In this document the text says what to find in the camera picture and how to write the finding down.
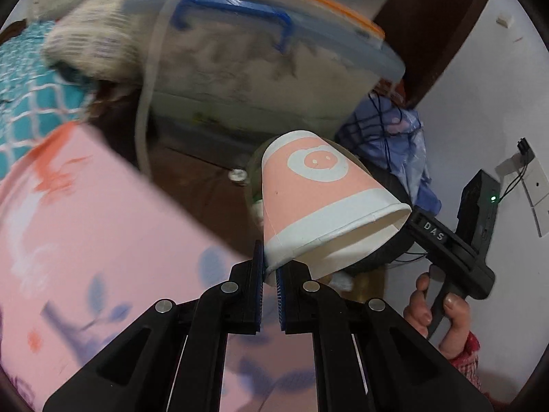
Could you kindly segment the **pink deer print blanket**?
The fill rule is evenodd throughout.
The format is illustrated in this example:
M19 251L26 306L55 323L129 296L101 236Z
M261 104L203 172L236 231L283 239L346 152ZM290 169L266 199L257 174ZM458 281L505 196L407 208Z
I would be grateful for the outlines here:
M64 124L1 184L1 367L39 411L153 303L198 298L242 258L96 130Z

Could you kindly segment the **white wall socket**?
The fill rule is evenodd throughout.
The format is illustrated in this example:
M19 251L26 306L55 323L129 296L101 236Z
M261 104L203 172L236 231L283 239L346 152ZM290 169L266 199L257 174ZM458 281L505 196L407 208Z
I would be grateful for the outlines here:
M510 181L502 189L501 198L516 188L522 188L528 199L529 208L540 238L548 235L548 174L526 138L517 142L516 152L495 168L501 181Z

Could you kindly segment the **teal white patterned bedsheet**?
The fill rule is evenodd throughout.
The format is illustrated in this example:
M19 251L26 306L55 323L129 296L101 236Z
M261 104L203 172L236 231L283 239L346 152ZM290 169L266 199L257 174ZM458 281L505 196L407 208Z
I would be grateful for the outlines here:
M60 125L86 117L97 84L47 65L42 47L52 21L34 22L1 45L1 176Z

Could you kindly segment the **blue crumpled clothes pile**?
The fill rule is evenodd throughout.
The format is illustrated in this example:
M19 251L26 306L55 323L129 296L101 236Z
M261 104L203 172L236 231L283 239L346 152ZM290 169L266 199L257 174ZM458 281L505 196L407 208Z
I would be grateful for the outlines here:
M339 128L335 141L394 175L413 205L438 215L442 203L431 188L423 123L415 110L371 92Z

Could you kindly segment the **cream patterned pillow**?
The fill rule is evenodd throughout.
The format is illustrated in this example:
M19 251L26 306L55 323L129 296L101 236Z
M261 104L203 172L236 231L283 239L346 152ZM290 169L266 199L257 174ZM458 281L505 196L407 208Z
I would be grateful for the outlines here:
M42 54L84 76L116 83L140 80L141 15L123 12L125 0L33 0L33 21L54 21Z

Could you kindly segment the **pink white paper cup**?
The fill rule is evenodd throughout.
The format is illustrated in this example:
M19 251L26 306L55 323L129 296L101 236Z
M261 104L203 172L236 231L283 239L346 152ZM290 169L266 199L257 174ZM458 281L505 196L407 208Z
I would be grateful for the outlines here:
M298 261L311 277L337 273L392 239L411 213L383 185L312 132L271 143L261 160L266 281Z

